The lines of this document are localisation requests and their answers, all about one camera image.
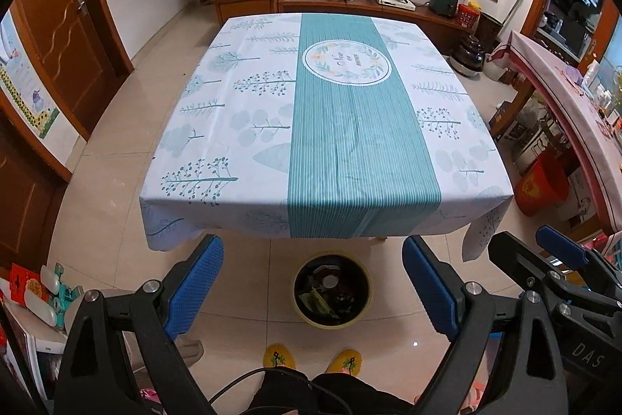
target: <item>router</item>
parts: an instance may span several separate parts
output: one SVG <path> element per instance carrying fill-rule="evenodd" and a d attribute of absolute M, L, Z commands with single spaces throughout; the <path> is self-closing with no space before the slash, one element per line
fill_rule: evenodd
<path fill-rule="evenodd" d="M 402 8 L 403 10 L 414 11 L 415 5 L 410 0 L 406 0 L 406 2 L 402 0 L 377 0 L 378 4 L 382 4 L 384 6 L 391 6 L 392 8 Z"/>

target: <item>tablecloth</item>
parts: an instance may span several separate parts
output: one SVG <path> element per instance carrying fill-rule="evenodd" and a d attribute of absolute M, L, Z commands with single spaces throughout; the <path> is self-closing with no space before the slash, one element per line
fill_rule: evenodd
<path fill-rule="evenodd" d="M 141 192 L 149 247 L 445 234 L 486 247 L 512 187 L 486 125 L 416 25 L 325 13 L 227 21 Z"/>
<path fill-rule="evenodd" d="M 622 155 L 614 137 L 583 89 L 569 76 L 574 69 L 529 38 L 511 32 L 490 57 L 523 72 L 552 109 L 571 141 L 590 185 L 598 217 L 608 235 L 622 231 Z"/>

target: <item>toaster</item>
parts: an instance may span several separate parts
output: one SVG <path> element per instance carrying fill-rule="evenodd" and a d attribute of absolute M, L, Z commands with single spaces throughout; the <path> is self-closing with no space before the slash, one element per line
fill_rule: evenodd
<path fill-rule="evenodd" d="M 430 10 L 437 15 L 453 18 L 458 11 L 458 0 L 430 0 Z"/>

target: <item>pink tablecloth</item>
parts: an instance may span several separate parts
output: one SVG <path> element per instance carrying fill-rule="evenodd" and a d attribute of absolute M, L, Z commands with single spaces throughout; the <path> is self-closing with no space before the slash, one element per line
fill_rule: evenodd
<path fill-rule="evenodd" d="M 622 236 L 622 155 L 592 101 L 568 79 L 567 65 L 529 38 L 512 31 L 490 57 L 525 74 L 565 130 L 585 172 L 603 230 Z"/>

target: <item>blue gripper pad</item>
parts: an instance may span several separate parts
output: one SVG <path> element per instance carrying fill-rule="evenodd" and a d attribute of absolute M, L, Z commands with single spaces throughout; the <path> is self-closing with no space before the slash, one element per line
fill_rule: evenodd
<path fill-rule="evenodd" d="M 168 319 L 163 327 L 171 340 L 190 329 L 223 265 L 224 257 L 222 240 L 213 236 L 169 300 Z"/>
<path fill-rule="evenodd" d="M 550 226 L 543 226 L 537 230 L 536 243 L 572 271 L 587 266 L 587 257 L 583 248 Z"/>
<path fill-rule="evenodd" d="M 456 302 L 412 238 L 404 241 L 402 262 L 435 331 L 454 341 L 460 332 Z"/>

